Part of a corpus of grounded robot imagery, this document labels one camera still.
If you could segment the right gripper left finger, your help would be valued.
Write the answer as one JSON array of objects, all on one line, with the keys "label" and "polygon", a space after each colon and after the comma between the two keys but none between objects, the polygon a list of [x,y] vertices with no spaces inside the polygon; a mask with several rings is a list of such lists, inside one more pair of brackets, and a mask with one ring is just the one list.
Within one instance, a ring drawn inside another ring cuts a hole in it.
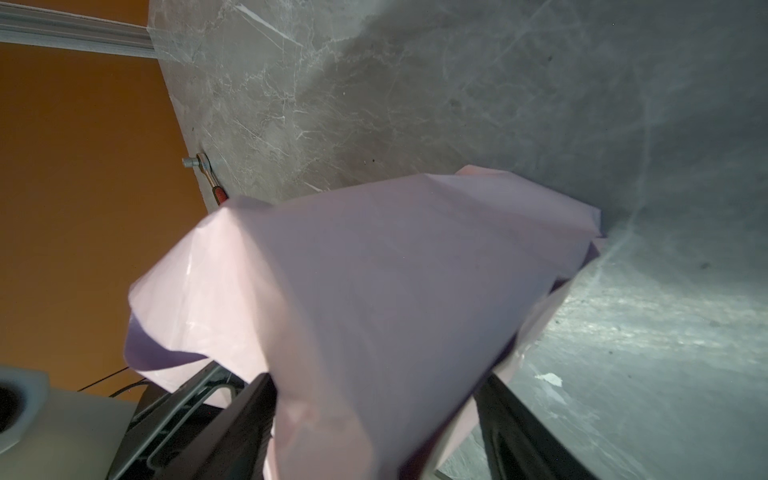
[{"label": "right gripper left finger", "polygon": [[276,402],[272,377],[259,375],[156,477],[263,479]]}]

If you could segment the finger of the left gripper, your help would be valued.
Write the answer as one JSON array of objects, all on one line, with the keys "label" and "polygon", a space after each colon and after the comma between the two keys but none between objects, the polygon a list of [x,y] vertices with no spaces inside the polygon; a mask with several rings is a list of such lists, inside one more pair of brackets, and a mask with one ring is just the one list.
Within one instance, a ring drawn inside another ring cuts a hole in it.
[{"label": "finger of the left gripper", "polygon": [[233,399],[245,382],[212,362],[179,389],[136,413],[107,473],[109,479],[152,479],[222,411],[206,402],[217,393]]}]

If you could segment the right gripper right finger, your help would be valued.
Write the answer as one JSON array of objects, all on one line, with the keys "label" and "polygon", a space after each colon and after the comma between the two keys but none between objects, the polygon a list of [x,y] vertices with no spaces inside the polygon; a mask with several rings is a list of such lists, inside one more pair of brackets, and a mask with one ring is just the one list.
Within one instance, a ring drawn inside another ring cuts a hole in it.
[{"label": "right gripper right finger", "polygon": [[498,376],[478,388],[476,406],[493,480],[596,479]]}]

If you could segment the pink wrapping paper sheet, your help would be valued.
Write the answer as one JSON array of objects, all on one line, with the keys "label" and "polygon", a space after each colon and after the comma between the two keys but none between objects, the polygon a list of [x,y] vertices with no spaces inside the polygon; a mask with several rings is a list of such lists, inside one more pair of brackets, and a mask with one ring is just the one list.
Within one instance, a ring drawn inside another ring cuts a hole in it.
[{"label": "pink wrapping paper sheet", "polygon": [[394,479],[463,440],[602,239],[596,207],[473,165],[234,197],[132,285],[125,360],[171,391],[210,361],[269,374],[279,479]]}]

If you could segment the red handled ratchet tool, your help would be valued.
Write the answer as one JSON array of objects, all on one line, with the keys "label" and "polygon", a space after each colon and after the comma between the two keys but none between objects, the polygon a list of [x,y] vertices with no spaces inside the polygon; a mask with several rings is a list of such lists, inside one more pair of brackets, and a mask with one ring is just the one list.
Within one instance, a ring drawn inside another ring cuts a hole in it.
[{"label": "red handled ratchet tool", "polygon": [[211,188],[214,200],[218,206],[229,199],[227,192],[213,172],[210,160],[206,153],[200,152],[194,157],[185,157],[182,159],[182,164],[185,168],[196,168],[202,173]]}]

